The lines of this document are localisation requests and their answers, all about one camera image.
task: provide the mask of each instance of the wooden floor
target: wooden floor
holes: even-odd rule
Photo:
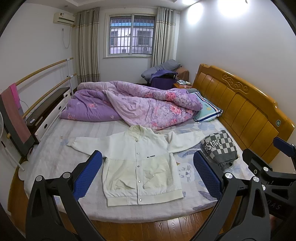
[[[17,176],[12,180],[8,210],[15,226],[25,232],[25,219],[28,198],[24,191],[24,182]],[[106,223],[92,221],[98,231],[108,241],[189,241],[201,227],[212,208],[192,215],[167,221],[150,223]],[[75,232],[68,216],[60,213],[65,227]]]

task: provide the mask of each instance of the purple comforter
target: purple comforter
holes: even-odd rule
[[[122,81],[86,82],[69,100],[60,117],[80,121],[125,120],[160,130],[182,123],[202,109],[183,89],[158,90]]]

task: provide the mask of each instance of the jacket sleeve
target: jacket sleeve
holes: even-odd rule
[[[102,153],[103,157],[106,157],[111,148],[110,136],[103,138],[76,137],[70,139],[67,146],[71,146],[75,150],[88,155],[91,155],[95,150],[98,150]]]
[[[177,135],[171,131],[167,134],[166,140],[168,142],[167,151],[176,153],[187,150],[205,138],[205,135],[201,131],[193,131]]]

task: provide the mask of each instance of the blue padded grip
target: blue padded grip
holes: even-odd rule
[[[75,200],[84,197],[102,165],[102,153],[97,151],[74,182]]]
[[[198,151],[194,153],[193,164],[210,195],[219,200],[222,197],[222,192],[220,190],[221,181]]]
[[[273,141],[274,146],[279,149],[282,153],[287,155],[288,157],[293,157],[295,155],[295,149],[292,145],[285,142],[279,137],[275,137]]]

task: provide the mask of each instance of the ceiling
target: ceiling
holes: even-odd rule
[[[27,0],[29,3],[37,3],[76,13],[94,7],[168,7],[183,10],[198,0]]]

